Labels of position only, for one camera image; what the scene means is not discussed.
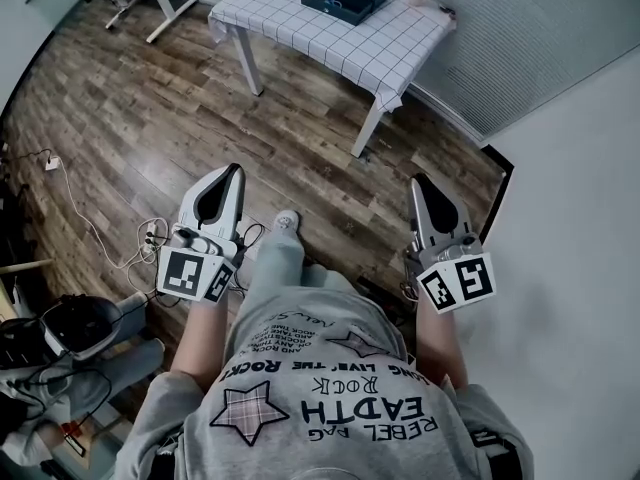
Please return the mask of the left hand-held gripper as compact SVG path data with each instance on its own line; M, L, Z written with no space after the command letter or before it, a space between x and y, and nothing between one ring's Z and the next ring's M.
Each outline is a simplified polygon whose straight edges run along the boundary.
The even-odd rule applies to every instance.
M185 193L178 222L187 226L175 224L160 248L158 292L190 301L222 299L238 268L233 240L244 193L245 173L237 163L210 172Z

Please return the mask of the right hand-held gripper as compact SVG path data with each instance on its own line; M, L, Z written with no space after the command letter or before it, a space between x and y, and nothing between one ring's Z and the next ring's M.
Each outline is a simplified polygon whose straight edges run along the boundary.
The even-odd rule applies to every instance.
M496 293L490 254L483 250L478 236L470 233L468 209L451 186L427 174L414 175L409 185L409 210L411 229L422 249L418 251L413 241L406 252L409 282L438 314Z

